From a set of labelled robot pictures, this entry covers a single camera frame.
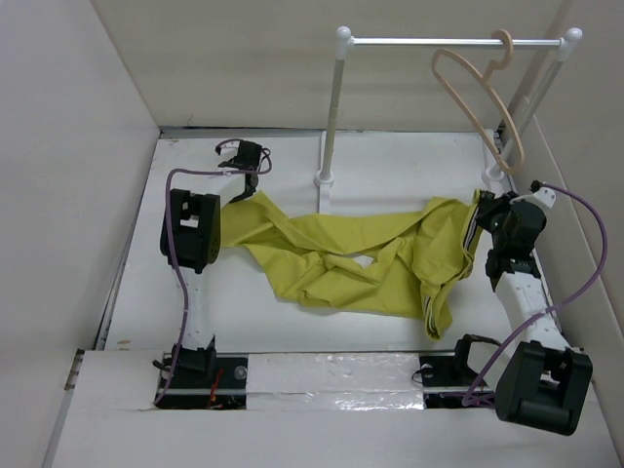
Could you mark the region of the yellow-green trousers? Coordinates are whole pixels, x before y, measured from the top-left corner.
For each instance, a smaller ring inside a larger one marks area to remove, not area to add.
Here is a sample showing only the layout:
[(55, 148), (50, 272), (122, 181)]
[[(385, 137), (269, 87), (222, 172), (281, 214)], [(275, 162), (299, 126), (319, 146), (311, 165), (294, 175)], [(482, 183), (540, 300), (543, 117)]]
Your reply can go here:
[(439, 340), (452, 323), (448, 296), (473, 270), (483, 194), (408, 213), (290, 217), (258, 192), (222, 211), (222, 244), (247, 249), (279, 298), (417, 319)]

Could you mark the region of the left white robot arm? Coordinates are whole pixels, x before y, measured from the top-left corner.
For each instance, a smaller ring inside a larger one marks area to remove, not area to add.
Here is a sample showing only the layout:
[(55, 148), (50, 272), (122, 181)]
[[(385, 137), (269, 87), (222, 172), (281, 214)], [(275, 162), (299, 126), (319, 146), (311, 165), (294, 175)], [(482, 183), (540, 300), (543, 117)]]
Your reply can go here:
[[(221, 245), (221, 209), (255, 194), (260, 176), (272, 170), (271, 151), (254, 141), (230, 138), (214, 152), (235, 154), (215, 171), (173, 169), (165, 185), (165, 214), (160, 251), (173, 268), (182, 291), (183, 312), (172, 362), (164, 369), (182, 372), (196, 386), (211, 384), (217, 373), (214, 339), (207, 335), (204, 313), (195, 289), (206, 267), (215, 263)], [(173, 187), (176, 175), (207, 176), (216, 183), (200, 194)]]

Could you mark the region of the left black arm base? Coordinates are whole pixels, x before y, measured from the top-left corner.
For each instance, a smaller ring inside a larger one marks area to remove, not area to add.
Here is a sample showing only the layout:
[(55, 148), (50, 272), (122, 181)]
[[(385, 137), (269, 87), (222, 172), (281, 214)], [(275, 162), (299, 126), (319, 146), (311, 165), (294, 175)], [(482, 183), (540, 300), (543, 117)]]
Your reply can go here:
[(215, 341), (207, 348), (181, 347), (174, 375), (169, 376), (173, 354), (152, 365), (160, 372), (155, 407), (160, 410), (244, 410), (247, 407), (249, 356), (218, 354)]

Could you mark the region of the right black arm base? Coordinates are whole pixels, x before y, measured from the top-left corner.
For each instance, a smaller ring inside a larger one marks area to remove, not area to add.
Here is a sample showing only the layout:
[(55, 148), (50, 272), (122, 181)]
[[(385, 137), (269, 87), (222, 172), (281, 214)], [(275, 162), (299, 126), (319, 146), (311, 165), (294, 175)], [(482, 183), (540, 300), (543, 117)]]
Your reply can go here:
[(476, 334), (464, 334), (452, 351), (425, 352), (418, 356), (413, 383), (420, 385), (427, 410), (462, 408), (462, 398), (478, 373), (468, 365), (471, 347), (482, 343), (498, 347), (499, 341)]

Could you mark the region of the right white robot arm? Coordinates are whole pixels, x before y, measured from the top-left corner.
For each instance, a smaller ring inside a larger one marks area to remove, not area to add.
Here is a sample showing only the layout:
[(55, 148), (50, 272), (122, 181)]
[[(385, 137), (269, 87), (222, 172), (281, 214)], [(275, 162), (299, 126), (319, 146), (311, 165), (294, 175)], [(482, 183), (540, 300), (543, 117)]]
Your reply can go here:
[(534, 256), (555, 201), (549, 188), (526, 196), (484, 192), (476, 222), (491, 237), (486, 274), (513, 329), (494, 355), (516, 347), (496, 382), (495, 413), (501, 421), (570, 436), (578, 426), (593, 364), (558, 331)]

